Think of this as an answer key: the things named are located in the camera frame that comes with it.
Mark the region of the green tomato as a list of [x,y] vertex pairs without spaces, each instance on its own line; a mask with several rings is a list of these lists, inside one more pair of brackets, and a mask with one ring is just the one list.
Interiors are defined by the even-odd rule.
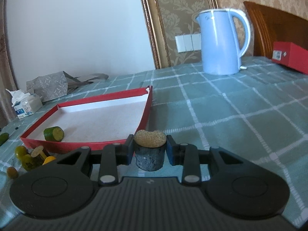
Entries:
[[21,160],[23,156],[27,154],[29,154],[29,152],[25,146],[17,146],[15,148],[15,156],[17,159]]
[[38,162],[30,154],[26,154],[21,158],[21,164],[28,172],[39,166]]

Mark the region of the light blue electric kettle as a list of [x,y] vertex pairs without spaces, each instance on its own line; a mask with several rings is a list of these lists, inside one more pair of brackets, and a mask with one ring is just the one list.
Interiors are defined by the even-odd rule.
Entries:
[[[234,19],[244,27],[245,39],[240,48]],[[224,76],[241,69],[241,57],[251,42],[251,26],[245,12],[240,9],[208,9],[199,12],[203,70],[207,74]]]

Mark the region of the beige curtain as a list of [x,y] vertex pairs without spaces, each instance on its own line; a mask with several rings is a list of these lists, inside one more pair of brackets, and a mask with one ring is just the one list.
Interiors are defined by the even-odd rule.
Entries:
[[6,91],[6,89],[10,91],[17,90],[17,87],[7,51],[5,24],[5,0],[1,0],[1,128],[16,117],[16,113],[12,108],[11,96]]

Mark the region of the black sugarcane piece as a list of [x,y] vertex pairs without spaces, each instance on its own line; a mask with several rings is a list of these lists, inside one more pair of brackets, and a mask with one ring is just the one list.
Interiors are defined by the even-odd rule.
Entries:
[[134,135],[136,165],[148,172],[161,169],[166,143],[167,137],[161,131],[137,131]]

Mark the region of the green cucumber piece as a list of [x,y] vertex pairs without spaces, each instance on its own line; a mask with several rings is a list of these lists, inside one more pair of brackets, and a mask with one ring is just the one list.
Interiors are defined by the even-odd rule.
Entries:
[[9,133],[3,132],[0,134],[0,146],[2,146],[9,138]]
[[46,141],[61,142],[64,138],[64,131],[61,127],[49,127],[43,132]]

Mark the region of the grey patterned paper bag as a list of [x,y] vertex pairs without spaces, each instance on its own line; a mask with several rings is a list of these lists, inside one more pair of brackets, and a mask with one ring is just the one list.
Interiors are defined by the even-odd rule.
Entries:
[[109,75],[104,73],[73,77],[65,71],[60,71],[27,81],[26,89],[37,94],[41,102],[47,102],[68,95],[83,85],[92,84],[97,80],[107,80],[108,77]]

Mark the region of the red gift box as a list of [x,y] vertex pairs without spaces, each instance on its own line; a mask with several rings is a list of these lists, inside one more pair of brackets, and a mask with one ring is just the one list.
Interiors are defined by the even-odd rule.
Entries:
[[304,49],[292,42],[274,42],[271,60],[300,73],[308,73],[307,49]]

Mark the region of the white wall switch panel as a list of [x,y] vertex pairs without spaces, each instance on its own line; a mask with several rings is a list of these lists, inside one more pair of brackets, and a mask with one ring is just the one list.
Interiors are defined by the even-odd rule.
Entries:
[[175,42],[178,53],[201,50],[201,36],[197,34],[176,35]]

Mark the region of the brown longan fruit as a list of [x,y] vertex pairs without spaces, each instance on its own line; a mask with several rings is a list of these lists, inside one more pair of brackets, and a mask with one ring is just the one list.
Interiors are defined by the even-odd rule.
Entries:
[[7,168],[6,173],[10,179],[16,179],[19,176],[18,171],[12,166]]

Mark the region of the dark sugarcane piece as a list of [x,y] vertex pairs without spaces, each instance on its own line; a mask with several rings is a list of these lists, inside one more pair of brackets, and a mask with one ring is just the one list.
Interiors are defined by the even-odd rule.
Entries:
[[44,146],[38,146],[31,152],[32,158],[40,159],[42,161],[44,161],[49,156],[50,154],[47,152]]

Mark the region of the teal checked tablecloth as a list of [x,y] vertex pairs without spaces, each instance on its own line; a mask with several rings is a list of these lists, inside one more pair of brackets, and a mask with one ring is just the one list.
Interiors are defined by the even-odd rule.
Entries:
[[148,129],[199,149],[223,147],[283,177],[290,187],[284,216],[296,227],[307,221],[307,76],[264,57],[245,57],[245,69],[212,76],[200,63],[110,77],[46,103],[34,115],[2,128],[1,225],[17,210],[9,199],[9,167],[23,172],[14,150],[20,136],[58,103],[135,88],[153,87]]

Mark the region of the red shallow box tray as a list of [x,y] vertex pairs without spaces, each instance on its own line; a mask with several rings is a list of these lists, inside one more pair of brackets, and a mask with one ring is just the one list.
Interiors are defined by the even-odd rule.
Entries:
[[[82,146],[100,150],[107,144],[123,144],[128,135],[145,129],[152,104],[151,86],[59,103],[40,117],[20,139],[27,148],[44,146],[64,154]],[[59,126],[61,142],[46,141],[44,130]]]

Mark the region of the tissue paper pack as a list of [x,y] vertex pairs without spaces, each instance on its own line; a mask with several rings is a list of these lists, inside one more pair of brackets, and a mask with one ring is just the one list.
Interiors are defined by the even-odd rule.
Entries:
[[21,90],[9,91],[8,89],[6,91],[12,96],[12,108],[19,119],[33,115],[42,107],[41,99],[35,93],[24,93]]

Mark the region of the yellow jackfruit piece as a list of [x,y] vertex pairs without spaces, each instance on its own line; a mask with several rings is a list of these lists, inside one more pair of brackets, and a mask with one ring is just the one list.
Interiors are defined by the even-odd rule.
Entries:
[[43,165],[48,164],[49,162],[52,162],[52,161],[54,161],[55,159],[56,159],[56,157],[54,157],[54,156],[49,156],[49,157],[47,157],[47,158],[44,160]]

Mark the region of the green cucumber piece on table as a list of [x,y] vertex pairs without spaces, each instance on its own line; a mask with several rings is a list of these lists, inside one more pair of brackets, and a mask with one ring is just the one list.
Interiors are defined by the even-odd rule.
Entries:
[[0,134],[0,146],[2,146],[9,138],[9,133],[3,132]]

